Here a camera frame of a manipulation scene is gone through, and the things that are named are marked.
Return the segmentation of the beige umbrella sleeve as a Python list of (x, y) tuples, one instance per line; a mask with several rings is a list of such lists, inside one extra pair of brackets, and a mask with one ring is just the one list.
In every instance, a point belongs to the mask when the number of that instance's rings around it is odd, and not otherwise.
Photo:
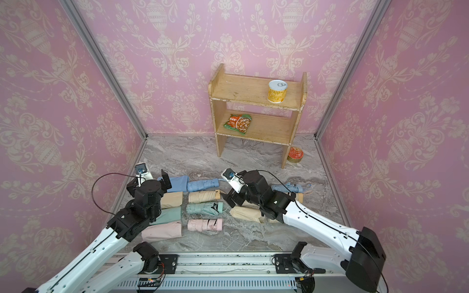
[(235, 206), (230, 210), (230, 215), (239, 220), (249, 222), (265, 223), (265, 218), (258, 209)]

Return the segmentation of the pink sleeved umbrella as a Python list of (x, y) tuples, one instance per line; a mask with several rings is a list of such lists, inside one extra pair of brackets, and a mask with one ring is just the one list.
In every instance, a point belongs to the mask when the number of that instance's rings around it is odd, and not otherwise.
[(158, 242), (182, 237), (182, 225), (180, 221), (152, 225), (141, 233), (145, 242)]

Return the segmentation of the blue sleeved umbrella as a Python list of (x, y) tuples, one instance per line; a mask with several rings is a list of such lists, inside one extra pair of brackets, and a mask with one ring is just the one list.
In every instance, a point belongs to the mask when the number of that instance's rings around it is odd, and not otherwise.
[(187, 175), (181, 177), (170, 177), (172, 188), (167, 189), (167, 192), (187, 192), (189, 177)]

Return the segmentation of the beige sleeved umbrella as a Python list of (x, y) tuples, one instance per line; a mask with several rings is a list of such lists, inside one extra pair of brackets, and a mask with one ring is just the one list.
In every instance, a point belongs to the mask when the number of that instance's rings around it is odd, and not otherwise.
[(183, 204), (183, 192), (170, 192), (161, 198), (161, 209), (177, 208)]

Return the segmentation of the green sleeved umbrella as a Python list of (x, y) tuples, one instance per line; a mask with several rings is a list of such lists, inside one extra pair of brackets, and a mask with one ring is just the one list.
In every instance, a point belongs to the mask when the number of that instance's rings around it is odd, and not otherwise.
[(151, 222), (150, 225), (162, 225), (181, 220), (181, 207), (162, 209), (160, 216)]

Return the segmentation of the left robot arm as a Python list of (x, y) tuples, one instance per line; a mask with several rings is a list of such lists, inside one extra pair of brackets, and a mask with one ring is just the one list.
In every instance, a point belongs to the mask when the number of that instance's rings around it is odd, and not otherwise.
[(161, 199), (171, 189), (168, 174), (161, 179), (151, 175), (136, 176), (127, 184), (133, 199), (116, 212), (96, 239), (59, 273), (38, 288), (26, 293), (90, 293), (108, 292), (113, 286), (139, 272), (154, 272), (161, 267), (158, 251), (142, 242), (113, 269), (96, 272), (115, 253), (124, 248), (161, 215)]

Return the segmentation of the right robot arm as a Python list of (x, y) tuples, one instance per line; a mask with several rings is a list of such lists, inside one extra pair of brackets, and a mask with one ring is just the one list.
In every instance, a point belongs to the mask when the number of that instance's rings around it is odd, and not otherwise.
[(300, 273), (316, 268), (336, 271), (365, 292), (389, 291), (383, 275), (387, 257), (372, 229), (347, 227), (309, 210), (293, 191), (273, 190), (260, 170), (236, 173), (227, 168), (221, 177), (231, 186), (230, 192), (222, 197), (232, 208), (245, 202), (256, 205), (267, 219), (297, 228), (335, 252), (320, 253), (312, 245), (300, 242), (290, 255), (295, 270)]

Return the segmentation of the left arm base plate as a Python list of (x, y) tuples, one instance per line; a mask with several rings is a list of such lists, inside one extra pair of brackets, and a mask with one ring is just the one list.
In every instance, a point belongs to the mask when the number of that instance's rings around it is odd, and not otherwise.
[(159, 255), (158, 259), (150, 261), (144, 272), (154, 275), (174, 275), (178, 266), (178, 259), (179, 255), (177, 254)]

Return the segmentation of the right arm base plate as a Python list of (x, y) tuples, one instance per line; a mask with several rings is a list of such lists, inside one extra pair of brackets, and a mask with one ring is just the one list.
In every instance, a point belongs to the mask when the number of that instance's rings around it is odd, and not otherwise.
[(276, 267), (277, 274), (302, 273), (304, 275), (326, 273), (322, 268), (309, 268), (300, 260), (300, 253), (307, 245), (306, 242), (298, 242), (291, 254), (281, 253), (275, 254), (272, 264)]

